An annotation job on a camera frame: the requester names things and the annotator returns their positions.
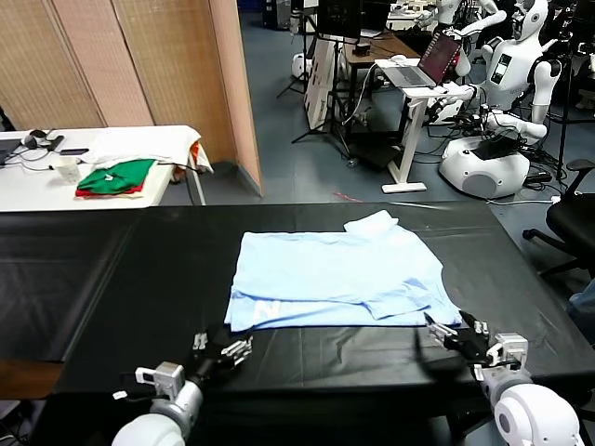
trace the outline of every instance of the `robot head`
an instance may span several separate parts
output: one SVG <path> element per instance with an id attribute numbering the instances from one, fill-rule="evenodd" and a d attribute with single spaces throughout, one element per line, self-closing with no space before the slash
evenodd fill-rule
<path id="1" fill-rule="evenodd" d="M 547 0 L 523 0 L 516 4 L 512 15 L 514 39 L 525 40 L 531 35 L 538 35 L 548 16 Z"/>

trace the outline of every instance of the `office chair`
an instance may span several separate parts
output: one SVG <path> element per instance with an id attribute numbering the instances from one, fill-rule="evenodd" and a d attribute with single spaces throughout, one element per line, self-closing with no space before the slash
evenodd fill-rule
<path id="1" fill-rule="evenodd" d="M 576 188 L 587 174 L 595 169 L 595 163 L 576 160 L 567 166 L 571 172 L 578 172 L 562 199 L 548 209 L 546 223 L 562 240 L 556 240 L 540 230 L 524 230 L 522 237 L 534 237 L 560 251 L 576 257 L 574 260 L 540 272 L 543 277 L 565 272 L 570 269 L 586 269 L 595 278 L 595 193 L 576 194 Z"/>

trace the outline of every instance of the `white desk leg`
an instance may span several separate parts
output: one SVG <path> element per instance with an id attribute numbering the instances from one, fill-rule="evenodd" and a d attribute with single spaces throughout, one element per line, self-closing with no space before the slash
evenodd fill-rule
<path id="1" fill-rule="evenodd" d="M 205 201 L 205 194 L 203 193 L 203 187 L 201 186 L 201 180 L 198 179 L 198 173 L 196 172 L 196 163 L 194 162 L 194 157 L 192 156 L 192 153 L 190 152 L 190 154 L 188 155 L 188 161 L 190 161 L 190 167 L 194 170 L 192 170 L 192 175 L 194 177 L 194 183 L 196 184 L 196 190 L 198 190 L 198 196 L 201 200 L 201 205 L 204 206 L 206 205 L 206 201 Z"/>
<path id="2" fill-rule="evenodd" d="M 413 107 L 413 119 L 407 130 L 407 136 L 405 137 L 405 148 L 403 151 L 403 158 L 401 160 L 401 166 L 397 167 L 394 161 L 389 163 L 389 172 L 395 181 L 395 184 L 386 184 L 382 186 L 384 193 L 397 193 L 397 192 L 418 192 L 427 190 L 424 183 L 408 183 L 407 177 L 409 177 L 409 170 L 411 170 L 411 164 L 413 163 L 413 157 L 416 154 L 417 142 L 419 141 L 419 134 L 421 133 L 421 125 L 426 115 L 426 108 L 428 107 L 427 99 L 419 99 L 412 101 L 409 107 Z"/>

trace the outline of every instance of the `laptop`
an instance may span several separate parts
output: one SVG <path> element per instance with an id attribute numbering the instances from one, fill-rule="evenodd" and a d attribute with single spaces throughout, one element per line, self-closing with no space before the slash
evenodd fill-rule
<path id="1" fill-rule="evenodd" d="M 367 2 L 364 0 L 362 7 L 362 37 L 378 37 L 387 26 L 390 14 L 390 3 Z"/>
<path id="2" fill-rule="evenodd" d="M 0 139 L 0 167 L 5 165 L 12 152 L 20 146 L 20 139 Z"/>
<path id="3" fill-rule="evenodd" d="M 382 71 L 394 86 L 401 88 L 436 86 L 443 81 L 460 47 L 459 42 L 445 34 L 436 33 L 416 67 L 391 67 Z"/>

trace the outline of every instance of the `white logo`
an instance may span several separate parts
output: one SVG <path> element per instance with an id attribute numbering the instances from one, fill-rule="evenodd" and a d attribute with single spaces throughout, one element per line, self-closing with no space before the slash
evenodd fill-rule
<path id="1" fill-rule="evenodd" d="M 264 321 L 271 321 L 279 318 L 281 312 L 281 301 L 279 300 L 259 300 L 254 308 L 252 323 L 257 325 Z"/>

